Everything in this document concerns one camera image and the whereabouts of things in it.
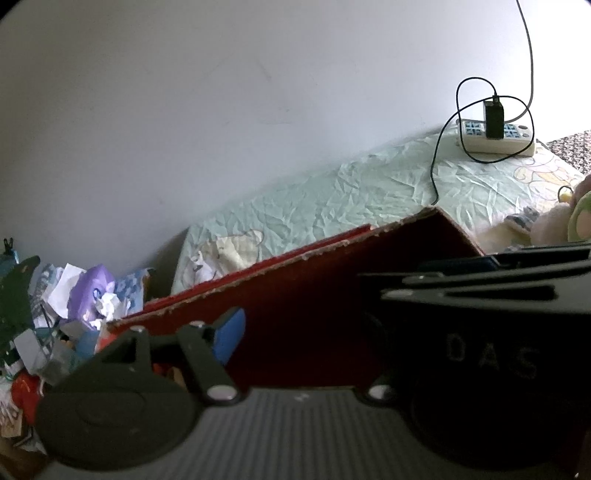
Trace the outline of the black charger plug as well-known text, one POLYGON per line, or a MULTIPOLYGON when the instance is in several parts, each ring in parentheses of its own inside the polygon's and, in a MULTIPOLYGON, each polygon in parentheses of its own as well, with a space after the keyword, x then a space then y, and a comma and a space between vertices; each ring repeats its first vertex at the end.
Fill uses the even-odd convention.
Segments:
POLYGON ((491 99, 483 104, 485 134, 489 139, 501 140, 504 138, 504 107, 498 95, 493 95, 491 99))

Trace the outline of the patterned brown cloth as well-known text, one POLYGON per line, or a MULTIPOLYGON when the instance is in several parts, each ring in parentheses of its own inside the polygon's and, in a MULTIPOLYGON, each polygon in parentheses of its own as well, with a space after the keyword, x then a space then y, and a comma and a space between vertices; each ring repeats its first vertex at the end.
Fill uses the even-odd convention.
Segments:
POLYGON ((583 174, 591 171, 591 131, 566 136, 550 141, 551 152, 583 174))

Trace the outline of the dark green board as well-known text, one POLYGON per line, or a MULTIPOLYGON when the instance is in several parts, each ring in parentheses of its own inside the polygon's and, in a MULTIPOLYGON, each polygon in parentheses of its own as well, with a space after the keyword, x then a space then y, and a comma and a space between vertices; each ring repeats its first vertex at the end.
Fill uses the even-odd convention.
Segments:
POLYGON ((40 257, 32 256, 15 265, 1 279, 1 355, 11 349, 10 342, 15 337, 33 327, 28 289, 33 273, 39 264, 40 257))

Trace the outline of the green pink plush toy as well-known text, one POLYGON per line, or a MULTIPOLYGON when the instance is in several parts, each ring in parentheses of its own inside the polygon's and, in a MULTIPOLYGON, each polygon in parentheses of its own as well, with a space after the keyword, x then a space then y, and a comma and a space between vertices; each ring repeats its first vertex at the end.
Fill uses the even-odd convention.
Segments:
POLYGON ((533 223, 533 246, 554 246, 567 242, 589 242, 591 237, 590 175, 574 189, 568 202, 559 202, 533 223))

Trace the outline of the red round object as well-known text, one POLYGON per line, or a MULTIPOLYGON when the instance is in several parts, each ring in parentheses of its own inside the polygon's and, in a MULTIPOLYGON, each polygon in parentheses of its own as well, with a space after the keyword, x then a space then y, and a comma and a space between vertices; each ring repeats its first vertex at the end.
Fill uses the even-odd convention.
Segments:
POLYGON ((35 425, 36 411, 42 398, 41 379, 36 375, 30 375, 26 371, 21 372, 12 382, 11 397, 16 407, 23 411, 23 416, 28 426, 35 425))

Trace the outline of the light green bed sheet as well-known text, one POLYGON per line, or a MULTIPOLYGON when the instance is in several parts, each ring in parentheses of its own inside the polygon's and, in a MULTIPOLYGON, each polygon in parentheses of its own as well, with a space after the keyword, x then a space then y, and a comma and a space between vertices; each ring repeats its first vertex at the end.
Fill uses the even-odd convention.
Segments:
POLYGON ((482 165, 455 135, 429 136, 287 180, 224 206, 188 228, 171 291, 245 269, 363 224, 383 226, 414 215, 438 191, 441 207, 487 253, 524 243, 504 226, 527 208, 549 210, 560 187, 584 173, 542 145, 532 157, 482 165))

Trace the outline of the red cardboard box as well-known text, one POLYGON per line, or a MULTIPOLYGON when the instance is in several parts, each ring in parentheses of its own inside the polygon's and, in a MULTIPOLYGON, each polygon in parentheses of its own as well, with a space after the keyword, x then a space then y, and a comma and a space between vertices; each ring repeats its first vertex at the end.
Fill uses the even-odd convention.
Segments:
POLYGON ((360 276, 433 272, 483 249, 438 207, 383 227, 363 225, 179 294, 109 327, 151 335, 245 311, 245 334, 226 368, 239 384, 307 388, 359 384, 376 371, 386 336, 360 276))

